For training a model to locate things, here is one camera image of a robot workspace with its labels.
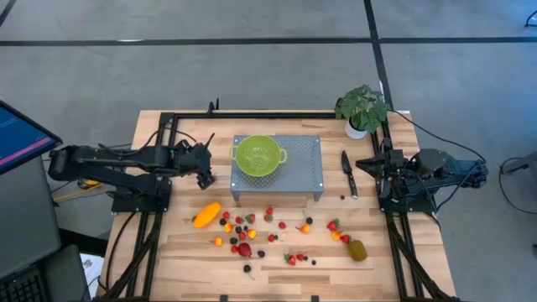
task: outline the potted plant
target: potted plant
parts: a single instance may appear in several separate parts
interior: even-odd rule
[[[390,107],[384,103],[382,92],[373,91],[369,85],[362,85],[339,98],[334,110],[336,118],[347,120],[347,135],[359,139],[377,130],[380,123],[386,120]]]

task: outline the kitchen knife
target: kitchen knife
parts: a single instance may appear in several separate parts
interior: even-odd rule
[[[349,158],[347,157],[347,152],[345,152],[345,150],[343,150],[343,152],[341,153],[341,165],[343,166],[343,172],[345,172],[349,179],[349,186],[351,187],[352,198],[358,198],[356,183],[354,183],[354,177],[352,176],[352,167],[349,163]]]

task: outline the green colander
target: green colander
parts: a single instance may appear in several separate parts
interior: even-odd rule
[[[287,151],[279,148],[278,143],[266,135],[252,135],[243,139],[238,146],[233,146],[230,156],[242,172],[250,176],[265,176],[273,173],[279,164],[285,163]]]

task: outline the keyboard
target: keyboard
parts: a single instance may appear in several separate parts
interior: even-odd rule
[[[0,282],[0,302],[46,302],[39,270],[34,265]]]

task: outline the black knife handle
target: black knife handle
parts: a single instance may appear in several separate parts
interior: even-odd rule
[[[358,190],[356,189],[356,183],[354,182],[354,177],[352,174],[347,174],[349,178],[349,186],[351,187],[351,195],[358,197]]]

